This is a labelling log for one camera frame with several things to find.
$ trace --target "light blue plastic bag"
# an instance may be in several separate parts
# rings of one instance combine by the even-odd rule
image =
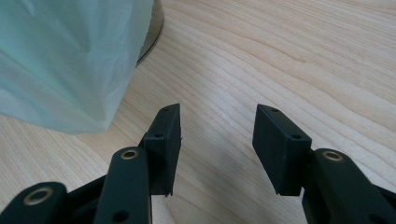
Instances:
[[[0,113],[64,133],[110,125],[152,0],[0,2]]]

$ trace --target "wooden table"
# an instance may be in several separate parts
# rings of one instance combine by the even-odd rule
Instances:
[[[163,0],[163,34],[136,69],[109,130],[66,135],[0,117],[0,210],[22,189],[69,190],[137,146],[157,111],[181,103],[174,196],[154,223],[305,223],[276,196],[251,145],[257,104],[279,108],[313,149],[349,155],[396,191],[396,3]]]

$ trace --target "plastic bag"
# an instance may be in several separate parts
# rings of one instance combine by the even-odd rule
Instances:
[[[152,0],[0,3],[0,113],[64,133],[110,125]]]

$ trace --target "wood grain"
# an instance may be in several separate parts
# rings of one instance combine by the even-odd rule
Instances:
[[[77,136],[0,117],[0,209],[22,189],[75,189],[136,146],[158,109],[181,103],[175,195],[154,223],[305,223],[276,196],[251,146],[257,104],[279,108],[313,149],[349,155],[396,191],[396,2],[163,0],[163,34],[109,130]]]

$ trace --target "cylindrical container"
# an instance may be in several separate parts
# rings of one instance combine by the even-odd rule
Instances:
[[[152,6],[151,21],[148,28],[148,34],[140,50],[139,60],[137,64],[140,64],[154,48],[155,44],[160,37],[161,30],[163,29],[163,4],[161,0],[154,0],[154,5]]]

